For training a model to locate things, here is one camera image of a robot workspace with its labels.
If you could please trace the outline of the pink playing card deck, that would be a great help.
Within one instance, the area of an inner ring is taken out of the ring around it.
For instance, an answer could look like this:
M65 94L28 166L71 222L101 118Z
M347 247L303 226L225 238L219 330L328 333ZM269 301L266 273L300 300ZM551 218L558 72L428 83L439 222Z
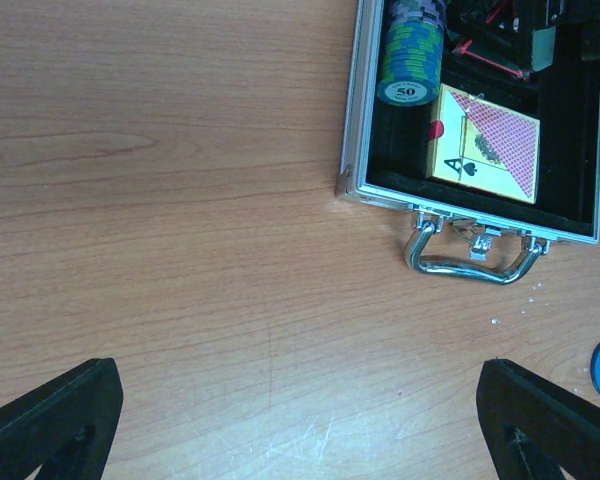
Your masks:
M426 176L533 204L541 122L443 84L433 103Z

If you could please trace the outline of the black red triangle token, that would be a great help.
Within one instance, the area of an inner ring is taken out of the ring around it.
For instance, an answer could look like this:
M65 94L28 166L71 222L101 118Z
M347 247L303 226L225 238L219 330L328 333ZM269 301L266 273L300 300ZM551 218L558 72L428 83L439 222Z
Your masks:
M516 35L464 36L452 53L464 59L528 80L533 70L525 57L525 44Z

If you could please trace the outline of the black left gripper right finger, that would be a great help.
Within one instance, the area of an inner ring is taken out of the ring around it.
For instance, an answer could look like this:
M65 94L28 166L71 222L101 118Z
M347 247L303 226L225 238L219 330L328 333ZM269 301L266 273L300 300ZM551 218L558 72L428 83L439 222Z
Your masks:
M600 479L600 408L507 360L486 361L477 415L500 479Z

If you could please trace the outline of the aluminium poker case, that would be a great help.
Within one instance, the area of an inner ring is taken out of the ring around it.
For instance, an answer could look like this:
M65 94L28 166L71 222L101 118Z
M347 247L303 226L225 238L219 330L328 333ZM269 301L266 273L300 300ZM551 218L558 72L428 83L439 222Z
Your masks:
M358 5L337 193L414 216L404 248L423 274L507 285L555 242L594 244L600 233L600 61L584 61L560 29L553 64L528 80L456 56L450 3L443 84L541 122L536 202L527 204L426 176L432 107L376 95L389 1Z

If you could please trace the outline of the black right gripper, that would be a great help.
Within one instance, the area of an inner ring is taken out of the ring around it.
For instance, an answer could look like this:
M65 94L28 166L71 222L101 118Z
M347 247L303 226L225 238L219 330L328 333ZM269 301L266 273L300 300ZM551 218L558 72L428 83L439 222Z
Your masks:
M464 36L516 35L533 73L554 62L560 29L576 34L584 61L600 61L600 1L452 1L450 32Z

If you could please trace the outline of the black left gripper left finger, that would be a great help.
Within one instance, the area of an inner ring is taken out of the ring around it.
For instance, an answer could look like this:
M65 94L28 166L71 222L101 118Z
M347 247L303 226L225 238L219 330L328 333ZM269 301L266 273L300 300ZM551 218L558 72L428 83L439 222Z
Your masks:
M100 479L123 405L112 358L90 359L0 408L0 479Z

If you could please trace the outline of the blue green chip stack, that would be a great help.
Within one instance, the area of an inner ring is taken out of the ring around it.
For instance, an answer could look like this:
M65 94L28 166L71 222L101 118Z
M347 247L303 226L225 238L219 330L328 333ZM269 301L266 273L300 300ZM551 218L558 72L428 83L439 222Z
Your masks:
M385 35L377 97L386 104L415 107L440 91L444 30L423 20L396 20Z

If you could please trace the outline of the purple poker chip stack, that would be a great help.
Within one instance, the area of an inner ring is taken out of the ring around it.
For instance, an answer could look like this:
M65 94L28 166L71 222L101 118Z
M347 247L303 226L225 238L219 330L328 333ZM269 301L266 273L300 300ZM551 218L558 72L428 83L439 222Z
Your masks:
M448 1L394 0L388 2L389 25L422 22L441 30L447 27Z

